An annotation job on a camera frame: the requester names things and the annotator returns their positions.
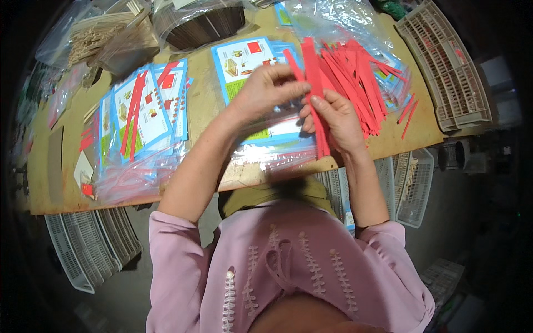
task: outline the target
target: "person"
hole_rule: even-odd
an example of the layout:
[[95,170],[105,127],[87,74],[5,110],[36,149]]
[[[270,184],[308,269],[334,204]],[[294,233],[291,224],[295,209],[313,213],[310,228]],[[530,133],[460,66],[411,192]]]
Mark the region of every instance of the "person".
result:
[[326,209],[278,199],[234,212],[214,251],[197,221],[239,131],[276,105],[310,92],[289,66],[263,66],[204,130],[150,215],[154,265],[147,332],[422,332],[434,300],[389,221],[374,163],[352,104],[324,89],[304,99],[327,122],[346,166],[358,237]]

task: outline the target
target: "floor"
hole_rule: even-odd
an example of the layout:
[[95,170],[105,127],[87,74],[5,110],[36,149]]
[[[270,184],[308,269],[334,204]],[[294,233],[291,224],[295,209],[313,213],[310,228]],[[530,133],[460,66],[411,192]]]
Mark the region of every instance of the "floor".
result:
[[[472,222],[472,218],[476,215],[474,200],[477,197],[477,188],[475,178],[461,172],[434,173],[422,226],[419,229],[406,227],[406,250],[418,272],[424,271],[439,257],[454,259],[469,247],[475,233],[475,223]],[[208,210],[200,219],[203,244],[210,243],[212,230],[220,221],[216,202],[217,197],[213,198]],[[143,332],[146,316],[150,310],[152,274],[148,217],[156,208],[157,204],[139,212],[132,207],[126,209],[133,229],[144,247],[135,270],[114,275],[97,289],[94,295],[74,290],[64,274],[54,274],[52,280],[49,280],[53,283],[49,291],[50,297],[60,298],[72,307],[84,303],[96,314],[108,319],[115,327],[128,332]],[[50,268],[44,264],[41,269],[52,274]]]

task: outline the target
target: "red flag picture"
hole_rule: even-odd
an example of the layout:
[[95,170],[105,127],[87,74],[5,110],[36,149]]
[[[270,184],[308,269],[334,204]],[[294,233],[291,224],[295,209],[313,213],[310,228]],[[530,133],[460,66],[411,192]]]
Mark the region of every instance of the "red flag picture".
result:
[[253,42],[253,43],[247,43],[248,49],[250,50],[250,53],[258,53],[262,52],[261,47],[259,46],[259,42]]
[[163,83],[161,84],[162,89],[169,89],[172,88],[172,82],[174,81],[174,74],[168,74],[164,79]]
[[146,104],[150,104],[152,102],[152,93],[146,95],[144,99],[146,100]]

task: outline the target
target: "beige plastic crate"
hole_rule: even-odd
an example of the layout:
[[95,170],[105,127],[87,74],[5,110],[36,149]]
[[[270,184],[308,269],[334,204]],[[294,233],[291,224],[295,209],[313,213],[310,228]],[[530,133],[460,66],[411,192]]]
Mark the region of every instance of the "beige plastic crate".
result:
[[487,95],[463,42],[426,0],[395,24],[426,80],[442,131],[492,122]]

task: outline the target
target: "bundle of red paper strips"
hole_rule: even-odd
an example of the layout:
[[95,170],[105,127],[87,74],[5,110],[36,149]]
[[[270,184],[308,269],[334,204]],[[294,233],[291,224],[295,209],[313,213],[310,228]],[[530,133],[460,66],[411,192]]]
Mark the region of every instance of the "bundle of red paper strips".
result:
[[[284,56],[296,79],[298,81],[306,80],[311,84],[312,88],[308,97],[316,95],[323,98],[322,88],[328,88],[349,99],[356,110],[364,138],[366,139],[370,135],[379,135],[381,122],[387,117],[387,110],[374,77],[371,63],[377,66],[385,75],[392,74],[405,83],[407,83],[407,80],[401,76],[402,72],[400,70],[377,61],[355,40],[349,40],[344,45],[337,43],[336,47],[330,47],[326,43],[323,43],[323,45],[324,48],[321,49],[321,54],[318,55],[314,50],[313,38],[304,38],[304,43],[302,43],[301,47],[304,65],[308,69],[305,76],[290,52],[284,51]],[[414,97],[415,94],[411,96],[409,103],[398,119],[398,124],[400,124],[411,109],[406,127],[403,130],[402,140],[418,104],[418,101],[416,101],[411,108]],[[321,119],[313,108],[311,108],[311,114],[316,129],[318,158],[320,159],[322,156],[330,155],[327,143],[329,128],[327,123]]]

